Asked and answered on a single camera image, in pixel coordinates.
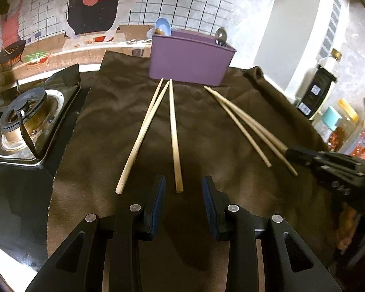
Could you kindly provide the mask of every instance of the label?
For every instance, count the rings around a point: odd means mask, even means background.
[[[298,106],[298,109],[302,111],[306,116],[310,114],[311,109],[308,108],[303,102],[301,102]]]
[[[316,85],[316,84],[314,84],[314,86],[312,87],[312,89],[311,89],[311,92],[313,93],[313,94],[315,94],[315,95],[318,95],[319,94],[319,92],[320,92],[320,88]]]

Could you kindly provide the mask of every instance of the bottle cap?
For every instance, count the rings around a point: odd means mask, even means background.
[[[325,123],[329,129],[335,131],[341,118],[342,116],[333,107],[328,107],[322,116],[322,122]]]
[[[331,50],[331,56],[333,56],[338,61],[340,61],[342,59],[342,54],[338,50],[336,50],[335,48],[333,48]]]
[[[345,110],[345,112],[349,115],[349,117],[353,120],[354,123],[357,123],[360,117],[357,112],[351,107],[349,103],[346,102],[345,99],[338,100],[339,106]]]

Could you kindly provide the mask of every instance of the gold cap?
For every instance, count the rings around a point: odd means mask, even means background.
[[[351,107],[349,103],[346,102],[345,99],[338,100],[339,106],[345,110],[347,114],[349,114],[350,118],[353,120],[354,123],[357,123],[360,119],[357,112]]]
[[[337,60],[341,60],[342,59],[342,54],[338,50],[336,50],[335,48],[333,48],[331,50],[331,56],[333,56]]]

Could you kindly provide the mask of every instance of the metal screw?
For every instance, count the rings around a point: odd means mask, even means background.
[[[130,206],[131,212],[138,212],[141,209],[141,206],[139,204],[133,204]]]
[[[88,214],[87,216],[85,216],[85,220],[88,222],[88,223],[92,223],[96,220],[96,215],[94,214]]]
[[[230,211],[230,212],[238,212],[239,211],[239,207],[238,205],[235,205],[235,204],[230,204],[227,209]]]
[[[54,115],[51,115],[47,120],[47,123],[50,124],[54,120]]]
[[[272,221],[275,223],[281,223],[283,221],[283,218],[282,216],[276,214],[272,216]]]

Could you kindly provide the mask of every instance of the air vent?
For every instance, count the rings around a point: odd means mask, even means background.
[[[339,0],[334,0],[332,5],[332,12],[330,17],[330,22],[328,24],[326,36],[323,40],[322,47],[320,48],[318,54],[318,60],[327,57],[331,53],[332,44],[334,42],[335,33],[337,32],[337,26],[339,22],[339,14],[341,12],[341,2]]]

